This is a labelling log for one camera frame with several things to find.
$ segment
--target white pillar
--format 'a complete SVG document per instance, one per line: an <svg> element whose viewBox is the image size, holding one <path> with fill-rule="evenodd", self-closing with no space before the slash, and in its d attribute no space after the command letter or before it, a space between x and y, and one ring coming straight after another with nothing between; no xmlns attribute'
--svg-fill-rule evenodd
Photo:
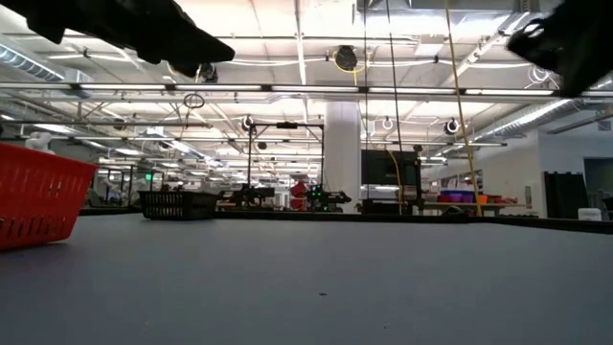
<svg viewBox="0 0 613 345"><path fill-rule="evenodd" d="M357 103L331 102L326 108L324 189L345 192L352 202L340 205L355 213L360 197L360 115Z"/></svg>

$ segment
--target ceiling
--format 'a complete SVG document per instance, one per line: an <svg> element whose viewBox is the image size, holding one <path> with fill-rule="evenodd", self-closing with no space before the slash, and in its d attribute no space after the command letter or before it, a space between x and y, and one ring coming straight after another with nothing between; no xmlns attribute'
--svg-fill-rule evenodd
<svg viewBox="0 0 613 345"><path fill-rule="evenodd" d="M452 55L446 40L444 10L440 2L413 2L414 8L408 9L405 8L406 3L391 1L391 25L380 4L370 13L367 10L365 27L364 11L353 11L355 2L351 0L177 1L201 29L220 37L236 50L234 61L216 66L218 83L391 86L396 81L398 86L452 87ZM481 9L474 8L477 3L480 2L452 2L452 9L455 10L451 18L460 87L555 88L555 76L535 71L531 65L509 53L505 49L506 38L497 35L499 29L512 30L539 14L511 14L512 1L483 2ZM548 11L554 4L555 1L541 1L541 8ZM302 40L297 39L299 28ZM390 44L390 32L393 44ZM29 31L24 18L2 7L0 34L45 65L60 70L79 70L95 82L193 82L175 75L164 62L160 65L148 64L139 60L135 52L120 51L79 33L67 32L63 42L56 45ZM440 50L423 55L421 48L431 47L430 42L440 42ZM339 45L352 45L361 66L368 57L368 68L357 73L355 78L353 73L339 70L327 59ZM433 61L434 55L438 57L438 63ZM0 64L0 81L41 80ZM121 117L127 121L160 122L165 119L176 122L179 118L184 119L188 113L187 108L180 107L181 102L177 101L182 95L174 98L167 95L166 98L158 97L155 102L138 103L102 103L93 97L89 101L81 100L80 108L76 102L60 102L61 97L51 97L53 95L48 93L22 92L22 95L44 101L47 106L63 111L64 115L66 112L81 117L86 114L87 121L114 121ZM204 97L208 101L212 97L232 100L233 95L216 93L204 94ZM204 107L191 111L190 117L209 123L213 128L165 127L164 131L169 137L244 137L240 122L248 114L262 123L290 121L321 124L329 116L326 114L328 102L331 100L325 97L280 98L272 103L250 103L248 97L240 103L207 102ZM491 125L529 102L464 102L462 106L468 131ZM396 116L400 119L403 140L455 140L444 135L441 125L450 118L458 118L458 105L453 99L432 100L424 97L400 101L397 106L393 98L368 100L368 112L366 102L361 100L359 103L362 116L375 121L370 129L370 132L374 131L373 140L396 140L396 125L392 129L383 128L384 121L390 119L395 122ZM143 130L141 126L130 126L122 132L108 126L94 129L104 135L139 135L139 131ZM312 136L305 130L271 127L261 138L298 140L312 139ZM212 157L226 153L238 155L236 148L227 143L190 145ZM300 143L274 145L267 149L268 152L292 154L318 153L319 150L316 144Z"/></svg>

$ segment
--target table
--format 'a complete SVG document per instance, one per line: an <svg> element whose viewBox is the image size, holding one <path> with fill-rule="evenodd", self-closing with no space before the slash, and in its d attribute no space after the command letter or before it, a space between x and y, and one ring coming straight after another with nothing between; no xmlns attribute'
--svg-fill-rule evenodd
<svg viewBox="0 0 613 345"><path fill-rule="evenodd" d="M486 223L83 217L0 253L1 341L609 344L612 247Z"/></svg>
<svg viewBox="0 0 613 345"><path fill-rule="evenodd" d="M425 202L423 205L424 210L436 210L444 211L449 207L457 206L463 210L477 210L477 203L465 203L465 202ZM524 204L511 204L511 203L488 203L481 204L481 210L483 212L491 211L494 216L500 215L500 210L507 207L526 207Z"/></svg>

